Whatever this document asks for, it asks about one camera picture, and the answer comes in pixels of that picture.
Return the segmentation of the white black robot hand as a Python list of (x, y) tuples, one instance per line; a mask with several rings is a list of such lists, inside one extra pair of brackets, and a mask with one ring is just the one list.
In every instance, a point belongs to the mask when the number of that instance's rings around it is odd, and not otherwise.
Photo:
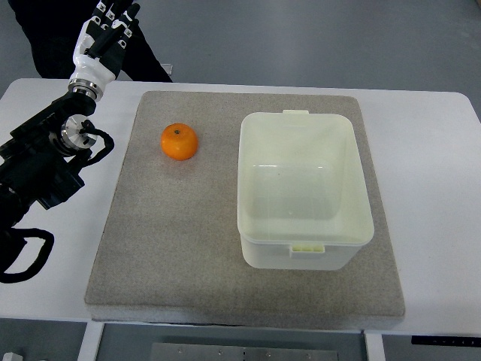
[(97, 2), (74, 48), (70, 91), (91, 91), (99, 97), (117, 79), (140, 9), (136, 1)]

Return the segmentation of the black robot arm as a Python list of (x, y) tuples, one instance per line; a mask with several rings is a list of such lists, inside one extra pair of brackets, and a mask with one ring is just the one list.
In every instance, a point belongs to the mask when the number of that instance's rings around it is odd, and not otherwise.
[(20, 222), (35, 202), (45, 209), (66, 202), (84, 185), (80, 171), (113, 150), (112, 137), (89, 119), (103, 92), (74, 78), (64, 96), (11, 132), (1, 146), (1, 228)]

